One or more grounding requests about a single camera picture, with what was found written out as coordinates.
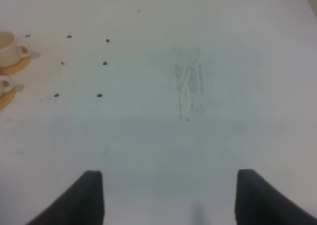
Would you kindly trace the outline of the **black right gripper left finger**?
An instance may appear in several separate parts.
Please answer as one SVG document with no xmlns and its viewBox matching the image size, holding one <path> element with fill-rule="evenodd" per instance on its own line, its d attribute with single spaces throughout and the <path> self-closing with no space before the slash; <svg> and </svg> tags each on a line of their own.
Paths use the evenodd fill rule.
<svg viewBox="0 0 317 225">
<path fill-rule="evenodd" d="M 101 225 L 104 219 L 103 178 L 87 171 L 29 225 Z"/>
</svg>

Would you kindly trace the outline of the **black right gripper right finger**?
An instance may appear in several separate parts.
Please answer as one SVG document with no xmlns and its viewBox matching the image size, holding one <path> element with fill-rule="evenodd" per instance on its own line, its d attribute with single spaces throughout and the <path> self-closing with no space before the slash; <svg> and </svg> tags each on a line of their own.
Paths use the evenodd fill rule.
<svg viewBox="0 0 317 225">
<path fill-rule="evenodd" d="M 238 225 L 315 225 L 301 209 L 252 169 L 237 173 L 235 219 Z"/>
</svg>

